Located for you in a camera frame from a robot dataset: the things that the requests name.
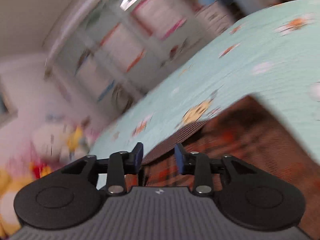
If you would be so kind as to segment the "orange bordered paper poster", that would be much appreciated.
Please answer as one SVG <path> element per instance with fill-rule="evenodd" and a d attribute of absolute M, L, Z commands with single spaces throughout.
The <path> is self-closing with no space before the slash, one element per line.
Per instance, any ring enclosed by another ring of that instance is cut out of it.
<path fill-rule="evenodd" d="M 103 37 L 99 46 L 123 73 L 127 73 L 146 54 L 144 46 L 120 22 Z"/>

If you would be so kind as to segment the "yellow plush duck toy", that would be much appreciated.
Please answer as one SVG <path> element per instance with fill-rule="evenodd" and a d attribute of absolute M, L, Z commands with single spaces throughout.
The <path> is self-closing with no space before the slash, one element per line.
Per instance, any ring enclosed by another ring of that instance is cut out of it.
<path fill-rule="evenodd" d="M 33 181 L 31 175 L 12 177 L 1 169 L 1 239 L 8 238 L 21 228 L 14 210 L 14 199 L 20 189 Z"/>

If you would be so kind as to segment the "red plaid jacket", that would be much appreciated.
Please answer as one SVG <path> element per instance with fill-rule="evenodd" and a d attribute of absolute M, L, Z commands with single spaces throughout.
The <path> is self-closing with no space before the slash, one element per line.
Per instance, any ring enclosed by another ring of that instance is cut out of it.
<path fill-rule="evenodd" d="M 295 185 L 306 200 L 300 228 L 319 239 L 319 165 L 282 124 L 252 96 L 245 96 L 216 117 L 180 128 L 147 153 L 138 175 L 126 176 L 128 188 L 145 186 L 192 187 L 191 176 L 178 173 L 174 146 L 205 153 L 211 158 L 233 155 Z"/>

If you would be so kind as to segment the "mirrored sliding wardrobe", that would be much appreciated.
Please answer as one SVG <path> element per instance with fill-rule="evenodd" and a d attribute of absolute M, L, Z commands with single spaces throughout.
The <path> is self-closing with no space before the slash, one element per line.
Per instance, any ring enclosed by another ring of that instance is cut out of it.
<path fill-rule="evenodd" d="M 232 0 L 73 0 L 50 32 L 44 77 L 63 72 L 116 118 L 240 14 Z"/>

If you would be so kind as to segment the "pink bordered paper poster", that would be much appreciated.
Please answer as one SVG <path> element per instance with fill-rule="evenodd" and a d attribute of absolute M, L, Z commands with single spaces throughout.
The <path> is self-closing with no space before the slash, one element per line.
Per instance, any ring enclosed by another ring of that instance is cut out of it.
<path fill-rule="evenodd" d="M 167 0 L 142 0 L 131 14 L 149 36 L 162 41 L 187 21 Z"/>

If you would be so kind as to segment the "light green quilted bedspread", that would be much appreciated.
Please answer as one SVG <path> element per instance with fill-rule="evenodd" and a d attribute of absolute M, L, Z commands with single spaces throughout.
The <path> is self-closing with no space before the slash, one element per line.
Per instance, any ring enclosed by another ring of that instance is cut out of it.
<path fill-rule="evenodd" d="M 319 165 L 319 0 L 296 0 L 239 20 L 108 127 L 92 154 L 144 145 L 257 99 Z"/>

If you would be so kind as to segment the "white kitty plush toy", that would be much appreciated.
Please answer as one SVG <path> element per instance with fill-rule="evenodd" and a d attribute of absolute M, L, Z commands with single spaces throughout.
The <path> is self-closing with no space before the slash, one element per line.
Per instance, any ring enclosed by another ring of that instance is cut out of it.
<path fill-rule="evenodd" d="M 39 158 L 48 163 L 70 163 L 89 154 L 94 139 L 82 126 L 46 123 L 37 129 L 32 144 Z"/>

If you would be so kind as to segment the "blue bordered paper poster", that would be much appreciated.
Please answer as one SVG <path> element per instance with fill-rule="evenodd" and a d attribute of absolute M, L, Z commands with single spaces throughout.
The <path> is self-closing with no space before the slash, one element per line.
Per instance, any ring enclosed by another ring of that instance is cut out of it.
<path fill-rule="evenodd" d="M 91 56 L 87 57 L 75 74 L 76 79 L 87 89 L 97 102 L 103 100 L 116 81 Z"/>

